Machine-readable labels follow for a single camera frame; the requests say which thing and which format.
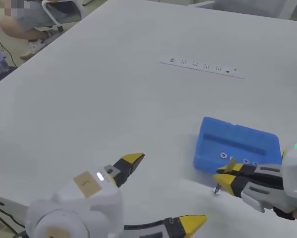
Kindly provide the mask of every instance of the table surface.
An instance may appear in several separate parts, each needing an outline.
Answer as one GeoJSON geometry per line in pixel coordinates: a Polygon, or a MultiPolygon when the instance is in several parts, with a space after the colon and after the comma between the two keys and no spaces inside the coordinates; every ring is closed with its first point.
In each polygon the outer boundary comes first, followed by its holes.
{"type": "Polygon", "coordinates": [[[201,213],[204,238],[297,238],[297,222],[195,183],[203,117],[274,133],[282,148],[297,140],[297,22],[109,0],[0,82],[0,197],[26,207],[144,152],[122,187],[126,223],[201,213]],[[165,56],[231,65],[245,79],[165,56]]]}

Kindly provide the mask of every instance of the white power strip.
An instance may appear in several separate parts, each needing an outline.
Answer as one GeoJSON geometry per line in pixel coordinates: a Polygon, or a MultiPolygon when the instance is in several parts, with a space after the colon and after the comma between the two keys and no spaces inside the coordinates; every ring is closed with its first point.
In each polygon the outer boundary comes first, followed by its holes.
{"type": "Polygon", "coordinates": [[[201,63],[198,60],[188,60],[180,57],[167,57],[161,63],[184,68],[190,68],[209,73],[222,74],[229,77],[244,78],[238,69],[234,67],[218,66],[215,64],[201,63]]]}

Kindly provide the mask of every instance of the blue plastic tray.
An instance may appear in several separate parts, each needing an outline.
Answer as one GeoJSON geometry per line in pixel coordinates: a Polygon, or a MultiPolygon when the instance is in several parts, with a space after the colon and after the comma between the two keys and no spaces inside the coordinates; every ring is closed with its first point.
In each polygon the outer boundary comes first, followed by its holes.
{"type": "Polygon", "coordinates": [[[281,164],[282,156],[278,137],[274,134],[228,123],[214,118],[204,118],[194,156],[197,170],[214,174],[233,156],[238,163],[281,164]],[[227,154],[222,159],[220,154],[227,154]]]}

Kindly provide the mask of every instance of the white chair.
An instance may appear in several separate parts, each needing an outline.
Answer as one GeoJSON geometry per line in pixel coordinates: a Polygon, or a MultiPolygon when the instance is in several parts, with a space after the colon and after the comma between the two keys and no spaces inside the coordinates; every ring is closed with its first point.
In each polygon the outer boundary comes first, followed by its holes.
{"type": "Polygon", "coordinates": [[[78,0],[60,0],[57,2],[53,2],[53,1],[49,1],[49,0],[43,0],[42,1],[42,7],[45,10],[45,12],[48,14],[48,16],[50,17],[50,19],[55,23],[55,25],[57,26],[59,32],[63,32],[63,27],[62,24],[65,23],[71,23],[71,22],[78,22],[81,21],[85,16],[86,13],[84,11],[84,7],[83,5],[78,2],[78,0]],[[77,11],[68,14],[66,17],[64,17],[63,19],[55,19],[55,17],[50,13],[49,11],[49,5],[50,4],[58,4],[61,2],[72,2],[76,5],[76,9],[77,11]]]}
{"type": "Polygon", "coordinates": [[[297,6],[297,0],[216,0],[190,4],[189,6],[290,19],[297,6]]]}

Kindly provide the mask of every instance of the white sneaker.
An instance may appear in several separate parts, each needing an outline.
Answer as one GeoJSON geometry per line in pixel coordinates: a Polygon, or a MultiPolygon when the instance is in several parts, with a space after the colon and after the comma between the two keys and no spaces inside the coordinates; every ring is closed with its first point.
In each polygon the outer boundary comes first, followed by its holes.
{"type": "Polygon", "coordinates": [[[35,42],[29,42],[28,49],[19,58],[21,60],[29,60],[32,56],[41,51],[44,47],[59,37],[60,33],[55,30],[48,30],[49,38],[46,40],[37,40],[35,42]]]}

